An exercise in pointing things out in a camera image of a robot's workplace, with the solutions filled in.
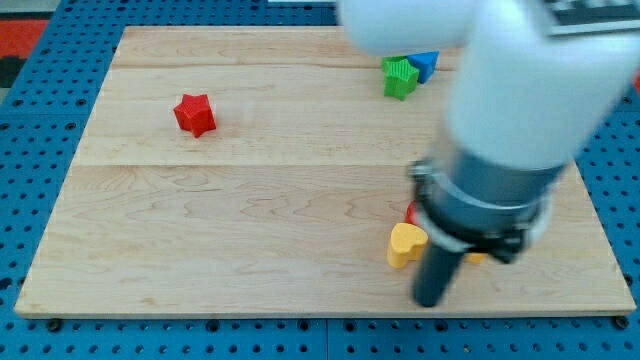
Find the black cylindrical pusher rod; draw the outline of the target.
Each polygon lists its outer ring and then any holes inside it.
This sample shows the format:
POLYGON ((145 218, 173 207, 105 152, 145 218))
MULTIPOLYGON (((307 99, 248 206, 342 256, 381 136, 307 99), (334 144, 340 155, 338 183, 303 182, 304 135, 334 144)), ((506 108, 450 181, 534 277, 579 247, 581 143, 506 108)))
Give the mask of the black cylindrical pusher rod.
POLYGON ((413 300, 422 307, 436 306, 464 255, 464 252, 452 252, 434 243, 427 244, 414 276, 413 300))

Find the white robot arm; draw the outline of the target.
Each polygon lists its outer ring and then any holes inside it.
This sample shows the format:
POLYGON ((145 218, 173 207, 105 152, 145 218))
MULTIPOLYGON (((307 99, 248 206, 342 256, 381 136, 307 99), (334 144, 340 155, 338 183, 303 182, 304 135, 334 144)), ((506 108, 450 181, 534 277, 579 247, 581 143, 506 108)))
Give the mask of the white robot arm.
POLYGON ((466 254, 509 263, 544 233, 559 175, 638 70, 639 5, 342 1, 338 16, 375 56, 463 48, 436 143, 411 168, 430 238, 412 292, 432 307, 466 254))

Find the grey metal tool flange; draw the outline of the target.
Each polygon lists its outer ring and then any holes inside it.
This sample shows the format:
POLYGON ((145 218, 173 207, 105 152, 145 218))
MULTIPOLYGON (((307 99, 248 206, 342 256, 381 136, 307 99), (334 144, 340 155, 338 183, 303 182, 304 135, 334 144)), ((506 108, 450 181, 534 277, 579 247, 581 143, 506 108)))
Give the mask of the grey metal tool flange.
POLYGON ((452 253, 511 263, 546 232, 565 166, 513 167, 473 153, 446 131, 412 165, 416 220, 452 253))

